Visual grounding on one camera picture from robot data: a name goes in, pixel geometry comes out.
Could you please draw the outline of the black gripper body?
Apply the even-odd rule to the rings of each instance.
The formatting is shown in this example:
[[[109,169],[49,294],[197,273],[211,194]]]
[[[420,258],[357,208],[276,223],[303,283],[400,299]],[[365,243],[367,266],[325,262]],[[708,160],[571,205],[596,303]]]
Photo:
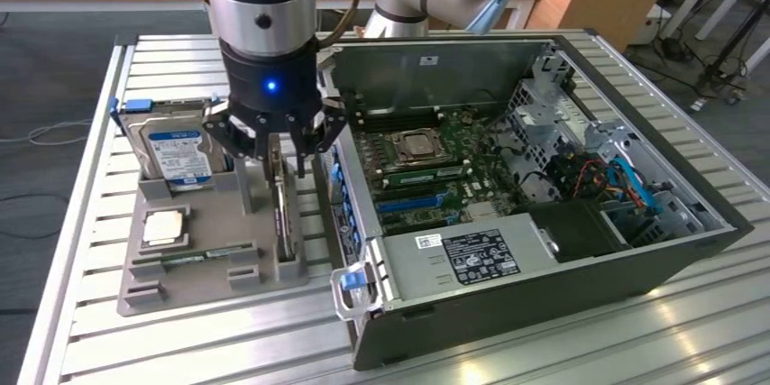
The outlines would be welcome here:
[[[313,117],[321,110],[316,87],[317,39],[277,56],[247,56],[219,40],[229,85],[228,103],[237,113]]]

